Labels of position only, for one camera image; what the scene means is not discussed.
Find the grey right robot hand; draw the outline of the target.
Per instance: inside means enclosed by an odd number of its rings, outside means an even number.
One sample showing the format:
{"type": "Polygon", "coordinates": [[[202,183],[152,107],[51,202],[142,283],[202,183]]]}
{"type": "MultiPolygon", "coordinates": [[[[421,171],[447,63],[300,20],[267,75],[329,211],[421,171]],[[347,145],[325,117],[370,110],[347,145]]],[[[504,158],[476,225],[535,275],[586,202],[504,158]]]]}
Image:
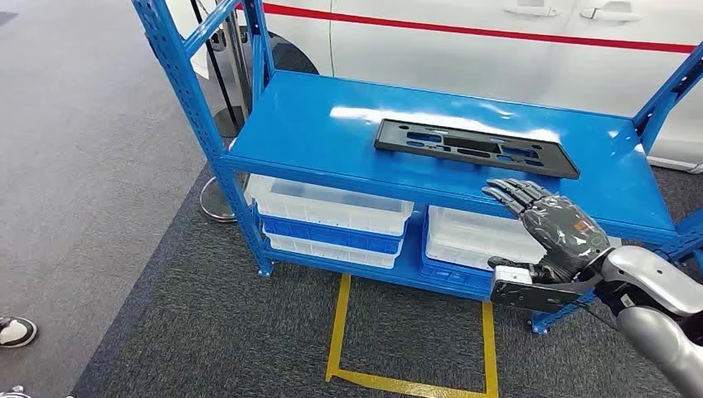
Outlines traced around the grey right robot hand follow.
{"type": "Polygon", "coordinates": [[[482,193],[509,210],[545,249],[536,264],[493,256],[487,261],[493,269],[526,269],[538,284],[570,283],[582,269],[611,249],[607,234],[580,207],[533,181],[488,179],[482,193]]]}

